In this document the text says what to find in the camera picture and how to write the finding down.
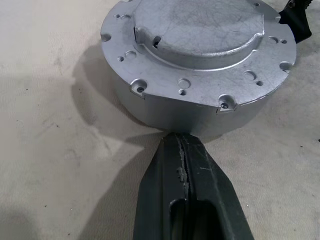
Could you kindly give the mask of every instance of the white surface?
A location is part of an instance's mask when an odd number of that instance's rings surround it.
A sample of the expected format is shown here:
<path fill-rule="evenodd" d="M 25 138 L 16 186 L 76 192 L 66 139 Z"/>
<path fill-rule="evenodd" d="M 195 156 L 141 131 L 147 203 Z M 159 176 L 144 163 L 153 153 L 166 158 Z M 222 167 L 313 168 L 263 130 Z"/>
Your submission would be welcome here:
<path fill-rule="evenodd" d="M 0 1 L 1 240 L 131 239 L 139 182 L 165 133 L 112 90 L 99 32 L 115 3 Z M 313 36 L 261 113 L 206 140 L 257 240 L 320 240 L 319 9 L 314 0 Z"/>

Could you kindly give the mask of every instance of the round metal housing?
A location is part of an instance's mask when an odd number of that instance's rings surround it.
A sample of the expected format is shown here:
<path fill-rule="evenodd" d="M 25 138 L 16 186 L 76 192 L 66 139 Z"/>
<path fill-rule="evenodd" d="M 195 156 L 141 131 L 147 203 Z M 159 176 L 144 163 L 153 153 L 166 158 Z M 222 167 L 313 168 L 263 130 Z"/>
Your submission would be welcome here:
<path fill-rule="evenodd" d="M 120 1 L 101 39 L 122 104 L 149 126 L 196 136 L 242 127 L 284 82 L 296 42 L 260 0 Z"/>

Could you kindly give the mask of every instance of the cast aluminum casting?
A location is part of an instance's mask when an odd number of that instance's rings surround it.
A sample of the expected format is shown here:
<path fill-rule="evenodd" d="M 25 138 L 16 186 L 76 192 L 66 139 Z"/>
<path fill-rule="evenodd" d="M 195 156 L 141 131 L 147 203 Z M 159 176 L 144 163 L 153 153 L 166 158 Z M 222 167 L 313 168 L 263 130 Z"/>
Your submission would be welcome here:
<path fill-rule="evenodd" d="M 196 136 L 242 127 L 288 77 L 295 37 L 260 0 L 131 0 L 101 39 L 122 104 L 149 126 Z"/>

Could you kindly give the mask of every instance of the work surface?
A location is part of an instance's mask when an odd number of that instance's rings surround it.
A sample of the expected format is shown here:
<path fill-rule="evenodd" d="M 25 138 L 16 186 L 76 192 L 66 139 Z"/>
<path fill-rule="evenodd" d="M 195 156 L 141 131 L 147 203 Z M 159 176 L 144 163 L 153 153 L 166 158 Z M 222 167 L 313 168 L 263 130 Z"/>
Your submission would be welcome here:
<path fill-rule="evenodd" d="M 166 133 L 113 91 L 100 27 L 116 2 L 0 2 L 1 240 L 132 237 L 139 183 Z M 257 240 L 320 240 L 320 0 L 307 15 L 313 36 L 259 115 L 203 139 Z"/>

